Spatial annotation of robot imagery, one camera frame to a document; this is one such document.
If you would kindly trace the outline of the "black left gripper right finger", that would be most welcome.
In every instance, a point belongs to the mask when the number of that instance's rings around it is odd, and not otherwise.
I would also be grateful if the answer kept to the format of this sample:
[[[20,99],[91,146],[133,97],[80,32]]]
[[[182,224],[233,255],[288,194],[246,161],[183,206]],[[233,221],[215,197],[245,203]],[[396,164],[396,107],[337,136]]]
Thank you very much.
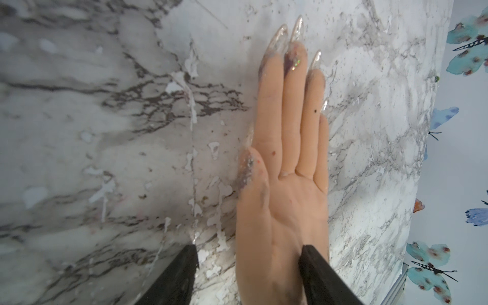
[[[314,246],[302,247],[299,270],[308,305],[363,305]]]

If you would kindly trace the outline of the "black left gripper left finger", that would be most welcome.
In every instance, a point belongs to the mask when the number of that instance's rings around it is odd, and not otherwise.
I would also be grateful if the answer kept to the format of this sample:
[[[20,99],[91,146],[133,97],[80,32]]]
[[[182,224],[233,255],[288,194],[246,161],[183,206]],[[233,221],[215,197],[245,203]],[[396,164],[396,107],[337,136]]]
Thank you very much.
[[[136,305],[189,305],[199,268],[196,245],[185,245]]]

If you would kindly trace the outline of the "mannequin hand with long nails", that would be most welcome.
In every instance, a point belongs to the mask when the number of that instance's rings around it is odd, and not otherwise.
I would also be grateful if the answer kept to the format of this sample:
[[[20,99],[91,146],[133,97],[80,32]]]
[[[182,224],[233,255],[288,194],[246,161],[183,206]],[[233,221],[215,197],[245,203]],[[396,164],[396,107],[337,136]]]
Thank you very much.
[[[236,186],[236,281],[243,304],[304,304],[299,258],[329,258],[329,123],[322,55],[304,45],[304,21],[282,25],[259,68],[252,143]]]

